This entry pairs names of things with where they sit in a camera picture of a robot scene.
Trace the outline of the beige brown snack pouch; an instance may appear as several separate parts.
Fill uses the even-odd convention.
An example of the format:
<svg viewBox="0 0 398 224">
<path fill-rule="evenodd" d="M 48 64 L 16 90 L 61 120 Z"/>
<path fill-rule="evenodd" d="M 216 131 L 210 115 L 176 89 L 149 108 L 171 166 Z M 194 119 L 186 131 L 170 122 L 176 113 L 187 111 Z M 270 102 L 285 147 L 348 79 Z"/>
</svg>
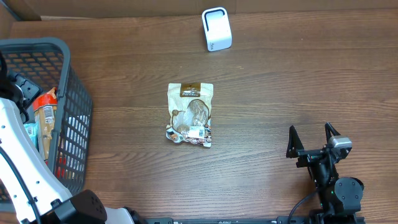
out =
<svg viewBox="0 0 398 224">
<path fill-rule="evenodd" d="M 170 124 L 165 136 L 176 144 L 211 146 L 211 83 L 170 83 L 167 99 Z"/>
</svg>

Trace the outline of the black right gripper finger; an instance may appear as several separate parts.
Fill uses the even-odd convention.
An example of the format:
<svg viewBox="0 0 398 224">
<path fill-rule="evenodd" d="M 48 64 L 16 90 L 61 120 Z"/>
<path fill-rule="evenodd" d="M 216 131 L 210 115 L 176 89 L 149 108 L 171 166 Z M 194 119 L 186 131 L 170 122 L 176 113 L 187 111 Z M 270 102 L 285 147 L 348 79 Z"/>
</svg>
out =
<svg viewBox="0 0 398 224">
<path fill-rule="evenodd" d="M 328 141 L 332 136 L 339 136 L 340 133 L 331 125 L 331 123 L 325 123 L 325 134 L 326 140 Z"/>
<path fill-rule="evenodd" d="M 289 141 L 287 146 L 286 157 L 296 158 L 299 157 L 304 151 L 304 146 L 298 136 L 294 126 L 289 128 Z"/>
</svg>

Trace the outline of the teal snack packet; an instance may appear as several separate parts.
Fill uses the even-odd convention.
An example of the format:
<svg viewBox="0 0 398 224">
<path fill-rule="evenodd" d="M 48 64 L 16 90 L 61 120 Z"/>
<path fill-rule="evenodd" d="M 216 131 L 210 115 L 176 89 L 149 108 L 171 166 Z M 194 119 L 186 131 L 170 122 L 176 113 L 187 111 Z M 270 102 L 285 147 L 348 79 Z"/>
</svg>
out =
<svg viewBox="0 0 398 224">
<path fill-rule="evenodd" d="M 33 142 L 36 149 L 38 149 L 38 125 L 36 123 L 24 124 L 25 130 L 28 133 L 30 140 Z"/>
</svg>

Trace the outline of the orange biscuit pack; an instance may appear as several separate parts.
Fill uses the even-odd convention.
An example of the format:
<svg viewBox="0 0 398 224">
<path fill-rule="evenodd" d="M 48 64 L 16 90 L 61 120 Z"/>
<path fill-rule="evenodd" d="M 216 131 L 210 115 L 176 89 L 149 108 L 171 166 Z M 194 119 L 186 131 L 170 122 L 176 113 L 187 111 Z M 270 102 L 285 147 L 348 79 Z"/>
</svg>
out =
<svg viewBox="0 0 398 224">
<path fill-rule="evenodd" d="M 33 102 L 35 123 L 37 125 L 38 150 L 46 164 L 48 164 L 52 131 L 55 127 L 58 103 L 56 93 L 57 88 L 53 87 Z"/>
</svg>

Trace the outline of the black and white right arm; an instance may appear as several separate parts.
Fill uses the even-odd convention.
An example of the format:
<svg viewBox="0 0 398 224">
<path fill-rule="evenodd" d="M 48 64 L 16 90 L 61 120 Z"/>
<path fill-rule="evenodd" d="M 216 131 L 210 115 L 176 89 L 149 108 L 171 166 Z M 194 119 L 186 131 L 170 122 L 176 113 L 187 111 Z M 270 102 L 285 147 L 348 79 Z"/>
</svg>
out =
<svg viewBox="0 0 398 224">
<path fill-rule="evenodd" d="M 354 177 L 340 177 L 335 166 L 346 159 L 353 143 L 330 123 L 325 124 L 325 136 L 322 148 L 306 150 L 295 127 L 289 128 L 286 157 L 296 158 L 298 168 L 307 168 L 315 191 L 296 203 L 287 223 L 364 223 L 364 217 L 356 216 L 361 210 L 363 182 Z M 318 196 L 321 208 L 309 211 L 307 217 L 294 217 L 296 209 L 314 196 Z"/>
</svg>

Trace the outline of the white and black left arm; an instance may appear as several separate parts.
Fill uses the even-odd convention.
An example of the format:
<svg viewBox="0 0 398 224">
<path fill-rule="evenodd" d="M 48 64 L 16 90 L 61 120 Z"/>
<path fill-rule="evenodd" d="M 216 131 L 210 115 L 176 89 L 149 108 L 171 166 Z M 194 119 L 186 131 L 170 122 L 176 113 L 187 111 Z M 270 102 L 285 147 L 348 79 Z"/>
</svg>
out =
<svg viewBox="0 0 398 224">
<path fill-rule="evenodd" d="M 1 181 L 20 223 L 130 223 L 146 221 L 133 209 L 108 208 L 90 190 L 77 195 L 50 172 L 21 120 L 22 90 L 7 79 L 1 59 Z"/>
</svg>

